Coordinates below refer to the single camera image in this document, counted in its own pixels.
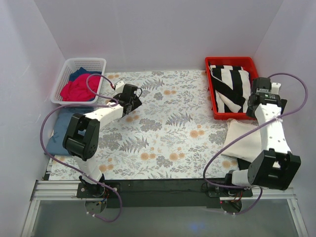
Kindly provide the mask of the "cream white t-shirt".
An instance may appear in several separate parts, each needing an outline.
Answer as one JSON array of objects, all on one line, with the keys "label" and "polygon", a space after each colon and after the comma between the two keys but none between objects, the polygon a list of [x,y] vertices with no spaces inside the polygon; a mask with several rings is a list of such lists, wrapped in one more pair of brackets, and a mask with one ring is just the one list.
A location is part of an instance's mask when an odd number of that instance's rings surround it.
[{"label": "cream white t-shirt", "polygon": [[[243,134],[255,129],[257,126],[249,123],[244,123],[235,119],[227,121],[227,134],[224,142],[224,147],[229,143],[242,136]],[[252,134],[235,142],[233,145],[225,149],[222,154],[252,163],[261,153],[261,136],[257,130]]]}]

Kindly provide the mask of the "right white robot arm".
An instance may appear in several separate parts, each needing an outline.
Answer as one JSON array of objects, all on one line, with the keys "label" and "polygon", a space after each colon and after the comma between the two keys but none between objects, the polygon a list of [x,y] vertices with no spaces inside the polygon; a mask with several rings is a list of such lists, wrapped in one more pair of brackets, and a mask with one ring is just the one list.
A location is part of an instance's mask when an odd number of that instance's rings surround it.
[{"label": "right white robot arm", "polygon": [[280,84],[270,78],[253,80],[246,114],[259,123],[261,149],[248,169],[232,171],[234,186],[286,190],[301,165],[284,135],[280,116],[287,101],[280,98],[279,88]]}]

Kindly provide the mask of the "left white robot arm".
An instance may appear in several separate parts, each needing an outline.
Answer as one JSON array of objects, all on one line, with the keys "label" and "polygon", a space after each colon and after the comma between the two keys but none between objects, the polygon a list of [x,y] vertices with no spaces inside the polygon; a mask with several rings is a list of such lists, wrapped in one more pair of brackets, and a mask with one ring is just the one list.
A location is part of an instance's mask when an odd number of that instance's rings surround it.
[{"label": "left white robot arm", "polygon": [[105,107],[86,114],[73,114],[63,140],[63,148],[75,158],[82,171],[80,181],[95,197],[104,192],[100,183],[105,180],[94,156],[98,149],[100,130],[142,105],[137,95],[141,88],[120,81],[115,85],[115,90],[118,94]]}]

